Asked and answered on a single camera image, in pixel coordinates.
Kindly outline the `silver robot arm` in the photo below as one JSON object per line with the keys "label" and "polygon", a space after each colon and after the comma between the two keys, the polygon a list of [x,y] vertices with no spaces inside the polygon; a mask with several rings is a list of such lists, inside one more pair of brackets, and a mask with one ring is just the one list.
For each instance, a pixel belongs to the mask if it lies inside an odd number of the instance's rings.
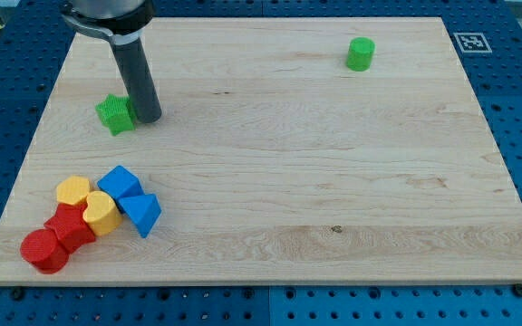
{"label": "silver robot arm", "polygon": [[112,45],[139,40],[156,14],[152,0],[65,0],[59,9],[75,32]]}

